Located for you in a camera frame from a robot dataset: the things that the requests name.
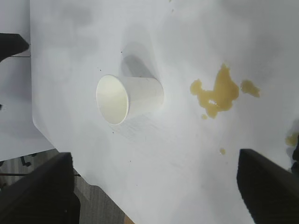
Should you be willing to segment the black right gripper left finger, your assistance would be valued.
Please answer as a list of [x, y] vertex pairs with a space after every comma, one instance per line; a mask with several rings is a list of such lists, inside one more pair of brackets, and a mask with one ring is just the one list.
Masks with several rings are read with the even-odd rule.
[[2, 224], [73, 224], [71, 153], [59, 153], [0, 192]]

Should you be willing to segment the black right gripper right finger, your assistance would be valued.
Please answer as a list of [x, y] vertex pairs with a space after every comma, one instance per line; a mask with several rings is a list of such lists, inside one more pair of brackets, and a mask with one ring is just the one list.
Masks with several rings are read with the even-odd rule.
[[299, 179], [294, 174], [252, 149], [241, 149], [236, 181], [256, 224], [299, 222]]

